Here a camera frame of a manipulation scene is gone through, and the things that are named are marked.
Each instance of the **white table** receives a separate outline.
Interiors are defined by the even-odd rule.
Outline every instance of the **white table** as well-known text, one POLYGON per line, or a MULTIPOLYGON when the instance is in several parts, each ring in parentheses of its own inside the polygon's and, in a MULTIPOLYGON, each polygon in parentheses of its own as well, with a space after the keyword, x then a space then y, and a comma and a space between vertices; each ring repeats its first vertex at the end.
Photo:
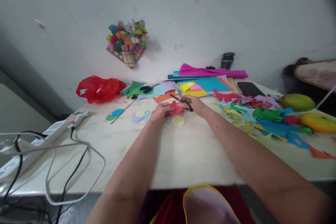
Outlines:
MULTIPOLYGON (((279 93, 256 84, 265 94, 279 93)), ((215 96, 201 98, 208 106, 215 109, 218 99, 215 96)), ((106 167, 94 186, 92 193, 104 190, 111 175, 126 154, 145 122, 133 124, 132 113, 139 110, 153 111, 157 106, 153 99, 143 99, 133 103, 111 125, 105 118, 115 109, 125 108, 131 102, 124 103, 124 97, 106 104, 85 104, 78 111, 88 110, 92 115, 82 121, 75 130, 74 136, 89 142, 106 159, 106 167)), ((159 155, 155 168, 152 189, 187 188, 195 184, 211 185, 244 184, 234 166, 228 160, 226 153, 204 119, 195 113, 185 112, 185 125, 175 127, 165 124, 159 146, 159 155)), ((314 146, 324 146, 330 154, 336 155, 336 143, 331 134, 319 134, 318 139, 307 138, 314 146)), ((70 130, 65 131, 55 142, 56 145, 72 143, 70 130)), ((313 158, 308 150, 283 141, 271 140, 263 142, 273 153, 295 169, 309 181, 328 181, 336 178, 336 160, 313 158)), ((64 184, 76 167, 84 146, 57 149, 56 160, 50 174, 50 191, 61 194, 64 184)), ((52 152, 45 152, 16 182, 11 195, 43 195, 44 181, 50 164, 52 152)), ((80 168, 68 185, 68 193, 80 194, 88 190, 99 173, 102 161, 91 152, 86 154, 80 168)), ((2 186, 2 195, 7 186, 2 186)))

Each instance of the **green fruit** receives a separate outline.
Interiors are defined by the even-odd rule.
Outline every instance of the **green fruit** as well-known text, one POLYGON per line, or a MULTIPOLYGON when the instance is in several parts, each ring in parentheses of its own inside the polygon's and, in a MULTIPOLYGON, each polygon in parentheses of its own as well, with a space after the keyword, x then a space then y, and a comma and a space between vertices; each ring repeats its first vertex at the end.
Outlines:
POLYGON ((309 111, 315 108, 315 102, 303 94, 286 94, 279 98, 279 103, 286 109, 291 107, 295 112, 309 111))

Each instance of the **scissors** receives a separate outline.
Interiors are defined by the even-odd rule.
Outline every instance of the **scissors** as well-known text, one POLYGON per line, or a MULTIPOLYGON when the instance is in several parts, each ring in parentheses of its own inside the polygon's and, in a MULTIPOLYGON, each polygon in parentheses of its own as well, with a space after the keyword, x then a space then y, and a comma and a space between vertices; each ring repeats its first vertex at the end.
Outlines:
POLYGON ((160 83, 156 83, 155 85, 153 86, 145 86, 145 87, 141 87, 140 90, 143 91, 143 93, 149 93, 153 87, 159 85, 160 83))
POLYGON ((175 82, 173 82, 173 86, 175 87, 175 89, 176 89, 176 91, 178 92, 178 94, 181 96, 181 100, 182 100, 182 102, 183 102, 183 103, 186 103, 186 104, 189 106, 189 108, 186 108, 186 109, 187 109, 187 110, 190 110, 190 112, 193 112, 193 111, 194 111, 193 108, 190 106, 189 102, 188 102, 186 99, 183 98, 183 96, 182 96, 180 90, 177 88, 175 82))

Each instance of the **yellow fruit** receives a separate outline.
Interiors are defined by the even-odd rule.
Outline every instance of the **yellow fruit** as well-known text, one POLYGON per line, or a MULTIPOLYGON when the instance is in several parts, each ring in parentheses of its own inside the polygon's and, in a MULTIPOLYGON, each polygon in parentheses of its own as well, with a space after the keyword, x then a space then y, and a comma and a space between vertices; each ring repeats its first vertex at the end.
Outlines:
POLYGON ((302 124, 308 126, 313 131, 321 133, 336 132, 336 121, 321 114, 307 113, 299 116, 302 124))
POLYGON ((284 109, 291 107, 295 112, 309 111, 315 108, 315 102, 303 94, 286 94, 279 98, 279 103, 284 109))

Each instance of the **red plastic bag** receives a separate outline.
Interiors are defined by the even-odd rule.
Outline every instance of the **red plastic bag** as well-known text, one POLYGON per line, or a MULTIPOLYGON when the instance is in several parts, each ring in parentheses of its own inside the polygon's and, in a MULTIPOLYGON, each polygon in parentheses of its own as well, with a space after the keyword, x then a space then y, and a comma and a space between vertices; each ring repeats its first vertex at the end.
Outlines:
POLYGON ((102 79, 92 75, 79 83, 76 94, 79 97, 85 97, 90 104, 107 102, 112 100, 125 87, 126 84, 118 79, 102 79), (86 91, 81 95, 82 89, 86 89, 86 91))

